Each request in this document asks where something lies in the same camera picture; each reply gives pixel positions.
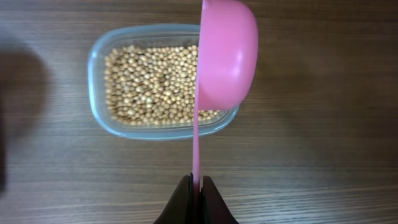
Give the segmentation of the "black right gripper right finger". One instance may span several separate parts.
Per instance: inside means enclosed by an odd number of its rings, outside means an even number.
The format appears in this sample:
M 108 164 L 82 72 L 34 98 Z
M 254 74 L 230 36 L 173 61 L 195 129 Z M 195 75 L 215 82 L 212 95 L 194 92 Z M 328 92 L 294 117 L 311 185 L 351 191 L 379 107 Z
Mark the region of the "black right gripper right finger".
M 199 205 L 200 224 L 238 224 L 210 176 L 203 177 Z

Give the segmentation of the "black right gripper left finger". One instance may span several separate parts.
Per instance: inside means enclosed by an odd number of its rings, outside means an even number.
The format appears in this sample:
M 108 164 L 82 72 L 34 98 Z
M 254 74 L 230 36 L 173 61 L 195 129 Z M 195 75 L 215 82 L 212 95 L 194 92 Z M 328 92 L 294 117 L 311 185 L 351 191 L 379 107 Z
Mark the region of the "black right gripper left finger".
M 192 222 L 192 175 L 182 177 L 171 198 L 154 224 L 189 224 Z

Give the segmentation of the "pink measuring scoop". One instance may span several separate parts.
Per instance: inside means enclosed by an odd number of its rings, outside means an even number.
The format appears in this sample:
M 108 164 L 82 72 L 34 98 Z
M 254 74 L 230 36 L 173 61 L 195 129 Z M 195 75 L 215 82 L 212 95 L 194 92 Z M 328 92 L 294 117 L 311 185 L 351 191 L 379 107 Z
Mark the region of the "pink measuring scoop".
M 256 18 L 241 1 L 203 0 L 193 110 L 193 191 L 200 189 L 201 110 L 229 110 L 247 96 L 259 49 Z

